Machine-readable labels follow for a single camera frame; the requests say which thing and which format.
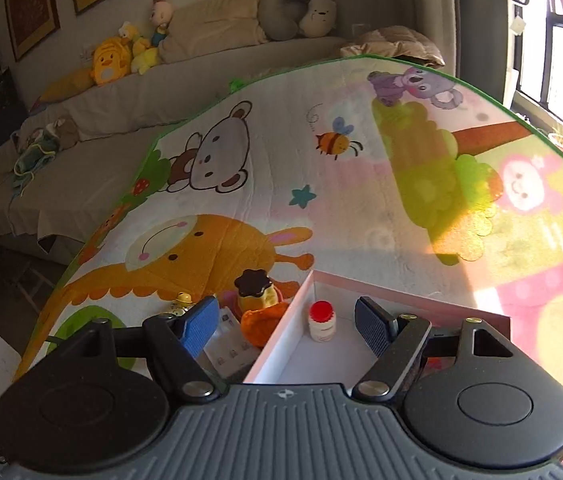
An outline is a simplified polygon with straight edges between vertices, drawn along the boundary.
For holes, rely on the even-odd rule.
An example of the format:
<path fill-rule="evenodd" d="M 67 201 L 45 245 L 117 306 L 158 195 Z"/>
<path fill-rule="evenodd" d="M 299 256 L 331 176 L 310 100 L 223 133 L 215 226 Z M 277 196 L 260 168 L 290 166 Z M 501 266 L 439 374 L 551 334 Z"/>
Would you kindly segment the small red-capped white bottle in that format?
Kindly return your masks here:
<path fill-rule="evenodd" d="M 311 338 L 316 342 L 327 342 L 336 334 L 337 315 L 329 301 L 315 301 L 307 314 L 307 322 Z"/>

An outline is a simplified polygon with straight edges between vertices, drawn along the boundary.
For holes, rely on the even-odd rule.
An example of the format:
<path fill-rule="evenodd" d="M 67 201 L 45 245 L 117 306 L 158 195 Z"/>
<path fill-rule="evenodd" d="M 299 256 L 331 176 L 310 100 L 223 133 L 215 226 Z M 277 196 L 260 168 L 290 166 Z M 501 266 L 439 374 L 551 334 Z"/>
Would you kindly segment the orange plastic toy cup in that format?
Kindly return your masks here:
<path fill-rule="evenodd" d="M 276 330 L 278 323 L 285 315 L 288 307 L 289 304 L 282 301 L 274 304 L 272 307 L 245 312 L 240 321 L 242 335 L 244 335 L 251 346 L 263 349 L 274 330 Z"/>

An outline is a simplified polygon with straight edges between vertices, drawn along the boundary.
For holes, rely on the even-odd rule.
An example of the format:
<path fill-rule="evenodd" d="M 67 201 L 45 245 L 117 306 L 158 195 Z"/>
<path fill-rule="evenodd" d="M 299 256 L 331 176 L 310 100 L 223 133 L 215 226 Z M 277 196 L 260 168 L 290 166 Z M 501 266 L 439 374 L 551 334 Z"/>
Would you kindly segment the pink cardboard box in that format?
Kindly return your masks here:
<path fill-rule="evenodd" d="M 450 304 L 436 296 L 418 296 L 344 278 L 318 270 L 309 273 L 257 361 L 246 384 L 342 384 L 351 389 L 377 361 L 355 328 L 354 306 L 368 296 L 392 314 L 409 313 L 428 318 L 435 327 L 457 328 L 469 316 L 483 318 L 500 333 L 510 335 L 510 318 L 494 312 Z M 307 322 L 309 308 L 318 300 L 332 305 L 336 333 L 326 342 L 312 339 Z"/>

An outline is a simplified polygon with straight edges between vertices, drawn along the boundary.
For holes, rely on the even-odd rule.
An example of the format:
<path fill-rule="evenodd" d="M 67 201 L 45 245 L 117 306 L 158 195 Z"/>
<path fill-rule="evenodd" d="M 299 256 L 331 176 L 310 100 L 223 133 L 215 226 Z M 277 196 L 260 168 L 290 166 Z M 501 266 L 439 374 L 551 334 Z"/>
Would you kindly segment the yellow pudding toy brown top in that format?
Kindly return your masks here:
<path fill-rule="evenodd" d="M 282 293 L 263 269 L 246 269 L 234 285 L 240 314 L 273 307 L 283 301 Z"/>

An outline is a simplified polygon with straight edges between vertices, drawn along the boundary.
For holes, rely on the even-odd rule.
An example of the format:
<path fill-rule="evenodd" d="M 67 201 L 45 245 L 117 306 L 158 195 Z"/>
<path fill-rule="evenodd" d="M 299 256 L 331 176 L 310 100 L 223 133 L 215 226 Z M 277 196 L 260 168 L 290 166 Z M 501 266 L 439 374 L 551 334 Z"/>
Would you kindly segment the colourful cartoon play mat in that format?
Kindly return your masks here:
<path fill-rule="evenodd" d="M 563 155 L 467 84 L 362 56 L 264 77 L 182 125 L 70 148 L 47 205 L 83 226 L 22 368 L 96 308 L 136 323 L 184 292 L 236 308 L 323 271 L 507 315 L 563 385 Z"/>

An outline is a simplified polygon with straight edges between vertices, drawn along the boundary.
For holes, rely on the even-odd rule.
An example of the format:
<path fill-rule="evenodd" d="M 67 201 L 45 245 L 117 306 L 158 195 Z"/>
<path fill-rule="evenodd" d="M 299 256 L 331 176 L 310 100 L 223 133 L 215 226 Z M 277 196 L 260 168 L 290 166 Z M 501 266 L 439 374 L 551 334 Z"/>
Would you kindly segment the grey fabric sofa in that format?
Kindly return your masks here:
<path fill-rule="evenodd" d="M 0 146 L 0 236 L 57 235 L 84 242 L 123 195 L 160 132 L 224 98 L 234 79 L 329 58 L 344 43 L 339 37 L 273 41 L 161 64 L 29 117 L 20 136 L 69 118 L 80 139 L 43 167 L 22 194 L 12 184 L 15 143 Z"/>

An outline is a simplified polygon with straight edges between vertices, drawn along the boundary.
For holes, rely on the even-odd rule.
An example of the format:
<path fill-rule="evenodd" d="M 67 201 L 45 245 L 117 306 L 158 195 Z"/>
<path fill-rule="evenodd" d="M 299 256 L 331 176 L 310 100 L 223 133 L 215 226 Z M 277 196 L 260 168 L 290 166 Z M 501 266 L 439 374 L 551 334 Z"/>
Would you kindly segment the green clothing bundle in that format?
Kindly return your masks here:
<path fill-rule="evenodd" d="M 34 180 L 36 173 L 52 162 L 59 151 L 60 142 L 56 134 L 39 129 L 29 136 L 12 167 L 14 194 L 16 196 L 24 194 L 24 190 Z"/>

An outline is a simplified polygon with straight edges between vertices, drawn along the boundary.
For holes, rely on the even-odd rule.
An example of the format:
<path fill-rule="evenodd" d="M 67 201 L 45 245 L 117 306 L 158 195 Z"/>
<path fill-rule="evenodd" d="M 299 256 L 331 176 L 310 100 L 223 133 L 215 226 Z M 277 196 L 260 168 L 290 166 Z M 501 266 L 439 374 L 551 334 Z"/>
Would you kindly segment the yellow duck plush backpack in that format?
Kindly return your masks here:
<path fill-rule="evenodd" d="M 120 37 L 103 41 L 93 53 L 91 77 L 98 87 L 131 73 L 132 53 Z"/>

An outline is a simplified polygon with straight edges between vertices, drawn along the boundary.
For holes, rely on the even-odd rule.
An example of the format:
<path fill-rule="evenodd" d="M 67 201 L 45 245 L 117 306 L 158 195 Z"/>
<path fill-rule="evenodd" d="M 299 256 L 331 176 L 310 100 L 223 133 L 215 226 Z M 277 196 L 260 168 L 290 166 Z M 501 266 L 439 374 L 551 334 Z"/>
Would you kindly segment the yellow plush toy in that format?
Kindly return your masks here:
<path fill-rule="evenodd" d="M 124 22 L 118 29 L 123 46 L 131 53 L 131 73 L 144 75 L 162 63 L 159 50 L 131 23 Z"/>

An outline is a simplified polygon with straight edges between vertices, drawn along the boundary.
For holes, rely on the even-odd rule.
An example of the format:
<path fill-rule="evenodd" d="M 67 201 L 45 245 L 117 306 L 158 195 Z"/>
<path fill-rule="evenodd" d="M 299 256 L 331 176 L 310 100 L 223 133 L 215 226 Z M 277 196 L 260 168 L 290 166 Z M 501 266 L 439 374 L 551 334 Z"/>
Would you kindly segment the beige folded blanket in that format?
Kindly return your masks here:
<path fill-rule="evenodd" d="M 402 25 L 392 25 L 364 32 L 339 50 L 341 58 L 359 55 L 379 55 L 383 58 L 398 58 L 440 68 L 445 59 L 440 49 L 427 36 Z"/>

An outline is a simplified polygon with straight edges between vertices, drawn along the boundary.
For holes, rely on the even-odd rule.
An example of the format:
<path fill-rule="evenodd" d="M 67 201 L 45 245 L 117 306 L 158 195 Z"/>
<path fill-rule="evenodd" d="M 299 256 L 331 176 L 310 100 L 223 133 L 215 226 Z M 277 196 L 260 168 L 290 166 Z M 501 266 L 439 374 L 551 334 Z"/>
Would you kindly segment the beige pillow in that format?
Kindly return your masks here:
<path fill-rule="evenodd" d="M 159 55 L 171 64 L 226 50 L 265 44 L 261 0 L 201 0 L 173 11 Z"/>

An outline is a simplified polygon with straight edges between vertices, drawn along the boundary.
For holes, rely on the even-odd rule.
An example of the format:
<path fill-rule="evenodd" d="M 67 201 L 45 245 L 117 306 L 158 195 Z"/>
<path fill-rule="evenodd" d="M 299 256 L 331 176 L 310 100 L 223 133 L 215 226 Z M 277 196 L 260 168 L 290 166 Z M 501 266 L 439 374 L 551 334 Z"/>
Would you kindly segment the small red-haired doll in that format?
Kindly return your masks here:
<path fill-rule="evenodd" d="M 152 34 L 152 47 L 158 47 L 160 42 L 168 36 L 169 25 L 174 13 L 174 6 L 166 0 L 152 0 L 150 23 L 155 26 Z"/>

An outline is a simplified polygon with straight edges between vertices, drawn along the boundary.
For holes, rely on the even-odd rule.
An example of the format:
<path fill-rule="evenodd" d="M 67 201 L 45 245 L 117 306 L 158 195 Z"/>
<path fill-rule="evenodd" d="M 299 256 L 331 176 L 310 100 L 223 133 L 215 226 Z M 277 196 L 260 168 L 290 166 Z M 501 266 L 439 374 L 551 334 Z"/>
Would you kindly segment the grey neck pillow bear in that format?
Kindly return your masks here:
<path fill-rule="evenodd" d="M 269 40 L 321 38 L 337 26 L 333 0 L 260 0 L 259 24 Z"/>

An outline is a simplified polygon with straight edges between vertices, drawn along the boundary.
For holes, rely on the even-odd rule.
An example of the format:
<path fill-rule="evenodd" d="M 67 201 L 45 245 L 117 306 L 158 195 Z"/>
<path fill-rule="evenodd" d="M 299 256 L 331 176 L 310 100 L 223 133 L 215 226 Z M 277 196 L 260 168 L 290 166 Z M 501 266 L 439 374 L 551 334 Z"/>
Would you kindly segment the gold framed picture left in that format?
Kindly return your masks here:
<path fill-rule="evenodd" d="M 12 54 L 19 62 L 60 29 L 56 0 L 4 0 Z"/>

